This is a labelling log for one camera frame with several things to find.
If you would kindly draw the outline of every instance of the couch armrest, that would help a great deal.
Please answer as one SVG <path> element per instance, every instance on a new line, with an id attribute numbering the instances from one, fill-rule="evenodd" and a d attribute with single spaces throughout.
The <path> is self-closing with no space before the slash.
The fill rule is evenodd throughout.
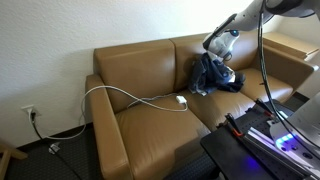
<path id="1" fill-rule="evenodd" d="M 98 75 L 87 76 L 86 91 L 103 85 Z M 86 101 L 86 111 L 89 112 L 87 118 L 93 121 L 103 177 L 132 179 L 126 150 L 106 89 L 92 91 Z"/>
<path id="2" fill-rule="evenodd" d="M 312 65 L 266 45 L 264 45 L 264 57 L 268 75 L 292 86 L 292 93 L 319 68 L 316 65 Z M 259 53 L 256 54 L 252 67 L 260 70 Z"/>

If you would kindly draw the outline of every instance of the gray carpet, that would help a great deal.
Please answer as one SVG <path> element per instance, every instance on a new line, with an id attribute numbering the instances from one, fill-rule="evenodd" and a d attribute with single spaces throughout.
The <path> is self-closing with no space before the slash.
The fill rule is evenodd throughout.
<path id="1" fill-rule="evenodd" d="M 303 103 L 301 99 L 292 97 L 285 105 L 295 111 Z M 79 174 L 81 179 L 102 179 L 92 128 L 75 139 L 61 142 L 60 147 L 61 150 L 58 153 Z M 6 180 L 78 179 L 55 155 L 48 153 L 47 146 L 33 145 L 26 152 L 29 154 L 26 160 L 12 159 L 10 161 Z M 204 153 L 194 162 L 167 176 L 166 179 L 208 179 L 214 167 L 210 157 Z"/>

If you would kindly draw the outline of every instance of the seat cushion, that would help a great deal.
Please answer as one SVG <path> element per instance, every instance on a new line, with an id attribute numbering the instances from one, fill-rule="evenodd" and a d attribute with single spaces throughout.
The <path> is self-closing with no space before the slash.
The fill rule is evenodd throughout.
<path id="1" fill-rule="evenodd" d="M 240 70 L 240 72 L 246 75 L 246 81 L 244 83 L 244 86 L 240 90 L 241 93 L 245 94 L 253 100 L 260 98 L 263 101 L 268 101 L 268 96 L 266 94 L 262 81 L 261 71 L 254 68 L 248 68 Z M 293 88 L 289 84 L 284 83 L 269 75 L 267 76 L 267 78 L 273 99 L 284 102 L 290 97 Z"/>
<path id="2" fill-rule="evenodd" d="M 252 99 L 242 93 L 232 93 L 216 90 L 202 96 L 192 94 L 189 90 L 179 93 L 187 101 L 190 110 L 211 130 L 215 130 L 219 123 L 225 121 L 225 115 L 231 113 L 234 118 L 245 114 L 245 111 L 254 105 Z"/>
<path id="3" fill-rule="evenodd" d="M 152 101 L 184 109 L 175 96 Z M 200 139 L 210 133 L 190 111 L 169 112 L 145 104 L 116 114 L 134 179 L 162 179 L 180 160 L 203 151 Z"/>

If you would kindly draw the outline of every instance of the white wall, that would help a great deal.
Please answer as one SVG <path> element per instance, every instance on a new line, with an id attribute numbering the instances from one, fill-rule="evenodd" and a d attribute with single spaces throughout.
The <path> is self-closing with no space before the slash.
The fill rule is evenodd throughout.
<path id="1" fill-rule="evenodd" d="M 283 18 L 276 29 L 277 32 L 295 37 L 320 47 L 320 23 L 317 16 L 308 18 Z M 320 66 L 320 53 L 310 63 Z M 298 92 L 311 98 L 320 91 L 320 70 L 314 73 L 299 89 Z"/>
<path id="2" fill-rule="evenodd" d="M 37 140 L 20 110 L 29 104 L 45 135 L 78 126 L 94 48 L 210 32 L 251 1 L 1 1 L 0 139 Z"/>

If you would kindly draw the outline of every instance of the black table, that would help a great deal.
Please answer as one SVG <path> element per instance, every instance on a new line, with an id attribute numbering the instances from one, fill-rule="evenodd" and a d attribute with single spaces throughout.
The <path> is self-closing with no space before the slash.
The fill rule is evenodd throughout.
<path id="1" fill-rule="evenodd" d="M 276 107 L 288 115 L 293 113 L 279 103 L 276 103 Z M 254 111 L 236 119 L 236 123 L 242 132 L 246 132 L 250 127 L 255 127 L 260 132 L 268 133 L 266 131 L 266 127 L 268 127 L 267 119 L 267 116 L 261 111 L 254 109 Z M 296 174 L 291 173 L 283 165 L 269 158 L 255 146 L 250 144 L 244 146 L 244 142 L 237 139 L 227 125 L 205 136 L 200 142 L 217 165 L 218 170 L 227 179 L 269 180 L 279 179 L 279 177 L 280 179 L 297 179 Z"/>

